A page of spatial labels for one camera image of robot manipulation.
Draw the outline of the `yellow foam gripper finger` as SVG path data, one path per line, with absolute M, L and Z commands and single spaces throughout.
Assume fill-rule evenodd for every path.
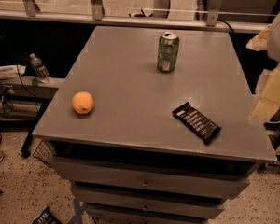
M 280 108 L 280 64 L 274 70 L 264 69 L 259 76 L 252 115 L 270 119 Z

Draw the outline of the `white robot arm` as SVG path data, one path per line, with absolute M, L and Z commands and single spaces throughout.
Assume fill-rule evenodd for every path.
M 280 12 L 273 22 L 246 44 L 254 51 L 266 50 L 268 57 L 278 65 L 268 75 L 261 75 L 257 87 L 258 100 L 252 115 L 259 119 L 270 119 L 280 108 Z

